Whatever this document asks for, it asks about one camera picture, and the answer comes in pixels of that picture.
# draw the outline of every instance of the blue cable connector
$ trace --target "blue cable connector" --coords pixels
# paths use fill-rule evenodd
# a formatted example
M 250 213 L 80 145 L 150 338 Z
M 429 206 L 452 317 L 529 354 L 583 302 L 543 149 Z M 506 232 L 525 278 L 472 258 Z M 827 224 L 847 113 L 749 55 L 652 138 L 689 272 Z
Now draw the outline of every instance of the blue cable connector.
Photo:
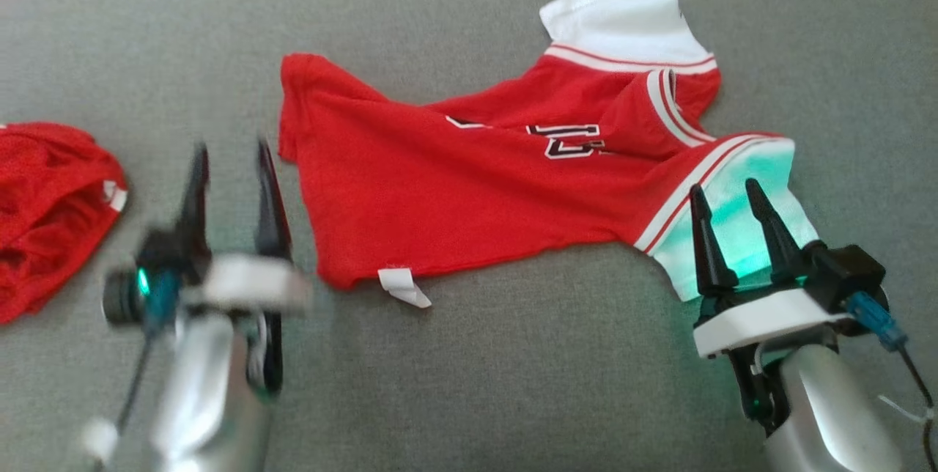
M 160 334 L 175 318 L 182 278 L 167 270 L 157 274 L 137 270 L 137 287 L 144 296 L 144 334 Z
M 847 312 L 853 314 L 865 328 L 874 332 L 882 347 L 889 353 L 898 351 L 909 341 L 909 336 L 895 323 L 892 315 L 867 292 L 855 292 L 850 296 L 847 299 Z

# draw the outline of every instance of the red stripe trim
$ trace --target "red stripe trim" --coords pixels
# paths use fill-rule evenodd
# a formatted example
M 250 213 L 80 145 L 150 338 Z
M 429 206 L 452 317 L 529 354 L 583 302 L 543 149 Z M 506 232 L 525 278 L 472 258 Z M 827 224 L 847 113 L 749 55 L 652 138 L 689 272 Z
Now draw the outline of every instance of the red stripe trim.
M 599 54 L 592 54 L 592 52 L 581 51 L 576 47 L 569 47 L 569 45 L 563 45 L 560 43 L 554 43 L 550 45 L 552 48 L 563 48 L 564 51 L 576 52 L 576 54 L 582 54 L 584 56 L 589 56 L 590 58 L 595 58 L 597 60 L 602 60 L 603 62 L 614 62 L 614 64 L 630 64 L 630 65 L 647 65 L 647 67 L 697 67 L 697 65 L 709 64 L 713 62 L 714 57 L 710 56 L 699 62 L 693 62 L 693 64 L 673 64 L 673 62 L 633 62 L 630 60 L 617 60 L 616 58 L 606 58 L 600 56 Z
M 666 94 L 667 89 L 664 87 L 665 85 L 664 78 L 665 78 L 664 71 L 661 71 L 661 73 L 659 74 L 659 77 L 657 77 L 657 88 L 661 92 L 661 102 L 664 103 L 664 111 L 668 112 L 668 116 L 670 116 L 671 122 L 673 122 L 674 125 L 676 125 L 677 128 L 680 129 L 680 131 L 684 135 L 687 135 L 687 137 L 695 139 L 695 141 L 713 142 L 713 139 L 706 139 L 692 131 L 687 131 L 687 129 L 684 129 L 683 125 L 681 125 L 680 122 L 677 122 L 677 113 L 675 111 L 671 111 L 671 106 L 668 105 L 668 95 Z
M 713 174 L 714 169 L 716 169 L 717 166 L 720 165 L 720 162 L 723 162 L 723 159 L 729 157 L 731 152 L 736 150 L 736 148 L 738 148 L 739 146 L 742 146 L 744 144 L 749 144 L 750 142 L 753 142 L 753 141 L 765 141 L 765 139 L 748 139 L 747 141 L 741 141 L 739 144 L 735 144 L 731 146 L 730 149 L 726 150 L 726 152 L 724 152 L 724 154 L 721 155 L 720 158 L 718 158 L 713 164 L 710 165 L 710 168 L 707 169 L 706 173 L 703 174 L 703 176 L 701 176 L 700 180 L 697 182 L 706 181 L 707 177 L 709 177 L 710 174 Z M 666 222 L 664 222 L 663 225 L 661 225 L 661 229 L 657 231 L 657 234 L 654 236 L 654 239 L 651 240 L 650 244 L 648 244 L 647 247 L 645 247 L 642 252 L 647 254 L 648 251 L 654 248 L 654 245 L 656 245 L 657 242 L 659 242 L 659 240 L 661 239 L 661 236 L 664 235 L 664 231 L 671 225 L 671 222 L 674 221 L 674 218 L 676 218 L 677 215 L 680 214 L 680 212 L 684 210 L 684 206 L 687 204 L 688 199 L 689 199 L 689 194 L 685 194 L 684 199 L 681 202 L 681 204 L 678 204 L 677 208 L 674 209 L 673 212 L 671 212 L 671 216 L 668 218 Z

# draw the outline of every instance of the black cable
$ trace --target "black cable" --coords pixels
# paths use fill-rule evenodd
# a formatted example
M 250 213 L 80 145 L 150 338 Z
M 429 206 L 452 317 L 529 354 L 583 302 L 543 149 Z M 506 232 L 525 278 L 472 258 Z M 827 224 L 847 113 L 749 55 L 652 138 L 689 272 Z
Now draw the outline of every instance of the black cable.
M 905 362 L 905 367 L 909 368 L 909 372 L 912 373 L 912 379 L 915 379 L 915 385 L 917 385 L 919 391 L 922 392 L 922 397 L 925 398 L 925 406 L 927 406 L 929 411 L 934 411 L 935 403 L 931 398 L 931 392 L 928 391 L 928 386 L 925 386 L 925 381 L 922 379 L 922 375 L 918 374 L 918 368 L 915 368 L 914 363 L 912 363 L 912 358 L 905 350 L 904 345 L 898 346 L 898 354 L 902 356 L 902 361 Z M 931 469 L 931 472 L 938 472 L 938 466 L 935 465 L 935 455 L 931 450 L 932 427 L 934 427 L 934 419 L 929 416 L 929 418 L 925 419 L 925 429 L 922 431 L 922 448 L 925 449 L 925 460 L 928 461 L 928 468 Z
M 137 392 L 140 391 L 140 382 L 143 382 L 144 371 L 147 369 L 147 361 L 150 359 L 150 351 L 153 347 L 155 335 L 146 335 L 144 337 L 144 347 L 140 349 L 140 358 L 137 358 L 137 367 L 133 371 L 133 380 L 130 382 L 127 397 L 124 398 L 124 405 L 121 406 L 120 415 L 117 416 L 117 433 L 123 433 L 127 427 L 127 421 L 130 420 L 130 412 L 133 410 L 134 402 L 137 402 Z

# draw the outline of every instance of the jersey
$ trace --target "jersey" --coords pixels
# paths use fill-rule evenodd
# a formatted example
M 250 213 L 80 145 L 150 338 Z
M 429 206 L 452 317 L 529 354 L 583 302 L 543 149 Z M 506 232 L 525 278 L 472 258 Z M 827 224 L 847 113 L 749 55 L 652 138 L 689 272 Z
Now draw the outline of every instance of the jersey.
M 0 125 L 0 324 L 36 313 L 127 201 L 120 163 L 80 129 Z
M 687 300 L 697 182 L 731 268 L 768 265 L 748 177 L 799 244 L 816 237 L 787 188 L 790 139 L 701 127 L 720 71 L 677 0 L 555 0 L 540 18 L 552 43 L 529 71 L 425 106 L 324 57 L 284 59 L 279 154 L 298 165 L 327 282 L 347 289 L 385 268 L 439 275 L 619 241 L 657 259 Z

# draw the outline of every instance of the jersey armhole trim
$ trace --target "jersey armhole trim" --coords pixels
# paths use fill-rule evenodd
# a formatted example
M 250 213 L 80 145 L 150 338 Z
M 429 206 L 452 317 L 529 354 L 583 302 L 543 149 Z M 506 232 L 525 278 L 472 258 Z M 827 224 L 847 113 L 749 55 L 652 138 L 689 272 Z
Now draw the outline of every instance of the jersey armhole trim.
M 692 125 L 687 124 L 674 101 L 674 73 L 673 69 L 655 70 L 648 73 L 646 85 L 648 98 L 654 107 L 661 124 L 671 132 L 674 138 L 687 146 L 699 146 L 707 142 L 716 141 Z
M 733 137 L 718 145 L 714 151 L 710 152 L 700 164 L 693 169 L 687 177 L 681 182 L 657 214 L 649 222 L 648 226 L 642 232 L 642 235 L 633 245 L 639 251 L 652 255 L 656 251 L 657 244 L 667 235 L 671 224 L 681 211 L 687 209 L 687 195 L 690 193 L 691 185 L 698 182 L 706 187 L 709 179 L 716 174 L 724 165 L 727 164 L 735 155 L 740 154 L 745 149 L 755 144 L 761 144 L 765 141 L 783 141 L 781 137 L 768 137 L 759 134 L 741 135 Z
M 644 73 L 653 69 L 671 69 L 677 74 L 703 74 L 713 71 L 717 68 L 717 59 L 713 54 L 707 54 L 706 58 L 689 64 L 677 64 L 676 62 L 638 62 L 634 60 L 619 60 L 616 58 L 607 58 L 594 52 L 584 51 L 582 48 L 573 47 L 573 45 L 553 42 L 544 52 L 546 56 L 561 58 L 574 64 L 582 65 L 596 69 L 597 71 L 614 73 Z

